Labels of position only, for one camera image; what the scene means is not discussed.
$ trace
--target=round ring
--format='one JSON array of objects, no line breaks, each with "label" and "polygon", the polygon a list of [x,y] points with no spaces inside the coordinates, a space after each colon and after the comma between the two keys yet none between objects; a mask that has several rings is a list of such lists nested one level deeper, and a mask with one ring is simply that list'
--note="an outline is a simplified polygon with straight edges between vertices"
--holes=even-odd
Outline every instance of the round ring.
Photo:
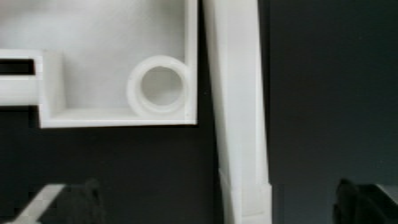
[{"label": "round ring", "polygon": [[[179,99],[168,105],[159,105],[152,102],[147,97],[143,91],[143,80],[147,74],[155,68],[170,68],[180,77],[182,80],[182,92]],[[189,100],[189,68],[182,61],[170,56],[155,56],[148,58],[141,64],[138,65],[131,78],[129,78],[129,86],[127,86],[127,96],[129,96],[129,104],[132,110],[139,115],[163,115],[179,111],[184,107]]]}]

